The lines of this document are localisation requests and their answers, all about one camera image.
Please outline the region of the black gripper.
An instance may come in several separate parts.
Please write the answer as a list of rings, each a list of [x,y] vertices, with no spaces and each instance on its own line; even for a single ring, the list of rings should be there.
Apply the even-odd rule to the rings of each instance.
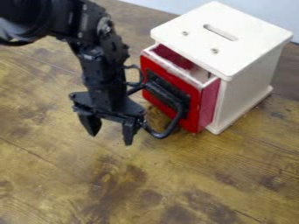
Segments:
[[[70,95],[80,123],[95,137],[102,129],[102,120],[123,123],[126,146],[144,125],[144,108],[130,99],[126,66],[127,49],[108,50],[102,47],[79,47],[75,51],[82,66],[86,92]]]

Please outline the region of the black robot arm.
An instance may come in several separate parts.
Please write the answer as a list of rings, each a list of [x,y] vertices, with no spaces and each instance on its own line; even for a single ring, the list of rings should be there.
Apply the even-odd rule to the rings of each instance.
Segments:
[[[107,10],[90,0],[0,0],[0,46],[26,46],[47,36],[66,42],[79,59],[87,90],[70,99],[88,134],[108,119],[123,125],[130,145],[146,111],[128,97],[128,45]]]

